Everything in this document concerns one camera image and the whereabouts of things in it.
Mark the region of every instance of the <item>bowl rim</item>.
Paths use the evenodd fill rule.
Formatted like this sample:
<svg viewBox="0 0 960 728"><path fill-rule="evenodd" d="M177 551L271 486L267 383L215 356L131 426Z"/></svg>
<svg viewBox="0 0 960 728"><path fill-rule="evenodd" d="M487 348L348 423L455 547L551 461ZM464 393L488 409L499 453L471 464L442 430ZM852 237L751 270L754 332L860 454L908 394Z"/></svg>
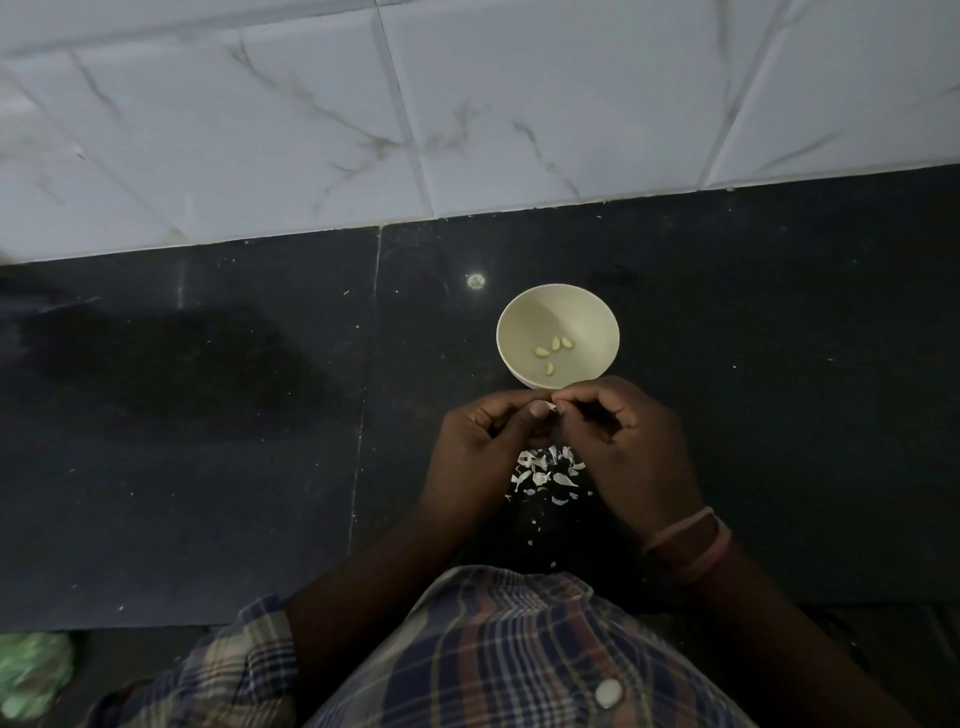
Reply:
<svg viewBox="0 0 960 728"><path fill-rule="evenodd" d="M551 385L549 385L549 384L544 384L544 383L542 383L542 382L536 382L536 381L534 381L534 380L532 380L532 379L528 379L526 376L522 376L516 369L514 369L514 368L510 365L510 362L507 361L507 357L503 355L503 350L500 348L500 327L501 327L501 325L503 324L503 317L504 317L504 315L506 315L507 311L510 309L510 307L511 307L514 303L516 303L516 301L517 301L518 299L522 298L523 296L526 296L528 293L531 293L531 292L533 292L533 291L539 290L539 289L541 289L541 288L574 288L574 289L576 289L576 290L578 290L578 291L582 291L582 292L586 293L588 296L591 296L591 297L593 297L594 299L596 299L596 300L597 300L598 302L600 302L600 304L603 305L603 307L606 308L607 311L610 313L610 316L611 316L611 318L613 319L613 325L616 327L616 331L615 331L615 334L616 334L616 346L613 348L613 357L611 358L610 363L609 363L609 364L607 365L607 367L604 369L603 373L601 373L601 374L599 375L599 376L602 376L602 375L611 367L611 365L613 364L614 360L616 359L617 354L620 352L620 322L616 320L616 314L613 313L613 309L610 308L610 306L607 304L606 301L604 301L602 298L600 298L600 297L597 296L595 293L593 293L593 291L590 291L590 290L588 290L588 289L586 289L586 288L583 288L583 287L581 287L581 286L579 286L579 285L573 285L572 283L541 283L540 285L535 285L535 286L532 286L531 288L527 288L527 289L525 289L525 290L523 290L523 291L520 291L518 294L516 294L513 298L510 299L510 301L507 303L507 305L505 305L505 306L503 307L503 310L500 311L500 316L499 316L499 318L496 320L496 332L495 332L496 351L497 351L498 354L500 354L500 361L502 361L502 362L504 363L504 365L507 367L507 369L510 370L510 374L512 374L512 375L513 375L514 377L516 377L522 384L524 384L524 385L527 386L527 387L530 387L531 389L562 389L562 387L551 386Z"/></svg>

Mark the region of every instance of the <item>white button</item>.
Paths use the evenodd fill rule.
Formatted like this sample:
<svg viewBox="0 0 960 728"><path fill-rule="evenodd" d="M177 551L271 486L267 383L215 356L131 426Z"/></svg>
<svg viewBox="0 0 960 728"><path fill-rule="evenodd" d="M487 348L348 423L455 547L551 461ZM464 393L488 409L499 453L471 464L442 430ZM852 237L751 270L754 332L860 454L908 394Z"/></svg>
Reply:
<svg viewBox="0 0 960 728"><path fill-rule="evenodd" d="M623 697L623 686L620 685L619 680L604 680L597 686L593 697L597 699L601 708L605 710L612 708Z"/></svg>

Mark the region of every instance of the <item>left hand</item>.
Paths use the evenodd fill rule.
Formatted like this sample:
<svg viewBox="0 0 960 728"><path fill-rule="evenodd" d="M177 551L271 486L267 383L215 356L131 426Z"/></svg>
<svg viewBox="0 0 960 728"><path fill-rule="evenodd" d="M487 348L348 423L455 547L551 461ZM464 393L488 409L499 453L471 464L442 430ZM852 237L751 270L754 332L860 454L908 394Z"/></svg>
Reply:
<svg viewBox="0 0 960 728"><path fill-rule="evenodd" d="M420 512L466 537L503 502L516 458L549 444L550 390L498 392L446 413Z"/></svg>

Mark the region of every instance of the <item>marble wall tile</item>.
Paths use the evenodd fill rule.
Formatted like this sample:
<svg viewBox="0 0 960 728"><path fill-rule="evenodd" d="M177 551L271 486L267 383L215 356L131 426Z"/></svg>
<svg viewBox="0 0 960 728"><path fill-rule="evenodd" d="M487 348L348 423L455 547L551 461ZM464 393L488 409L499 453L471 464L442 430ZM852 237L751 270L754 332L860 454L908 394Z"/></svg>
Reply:
<svg viewBox="0 0 960 728"><path fill-rule="evenodd" d="M184 242L0 75L0 264Z"/></svg>
<svg viewBox="0 0 960 728"><path fill-rule="evenodd" d="M11 68L199 242L425 214L376 10L56 52Z"/></svg>
<svg viewBox="0 0 960 728"><path fill-rule="evenodd" d="M713 185L960 158L960 3L797 0Z"/></svg>
<svg viewBox="0 0 960 728"><path fill-rule="evenodd" d="M0 0L0 52L17 54L262 13L324 14L373 5L374 0Z"/></svg>
<svg viewBox="0 0 960 728"><path fill-rule="evenodd" d="M776 8L766 0L381 8L435 212L695 187Z"/></svg>

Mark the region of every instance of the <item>fingernail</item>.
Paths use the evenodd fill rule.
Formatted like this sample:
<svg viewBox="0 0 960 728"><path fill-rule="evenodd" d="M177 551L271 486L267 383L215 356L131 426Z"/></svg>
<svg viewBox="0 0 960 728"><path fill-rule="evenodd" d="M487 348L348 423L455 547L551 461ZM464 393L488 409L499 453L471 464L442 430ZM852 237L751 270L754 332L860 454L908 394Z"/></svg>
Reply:
<svg viewBox="0 0 960 728"><path fill-rule="evenodd" d="M536 418L543 418L550 414L550 405L543 400L534 400L530 404L530 414Z"/></svg>

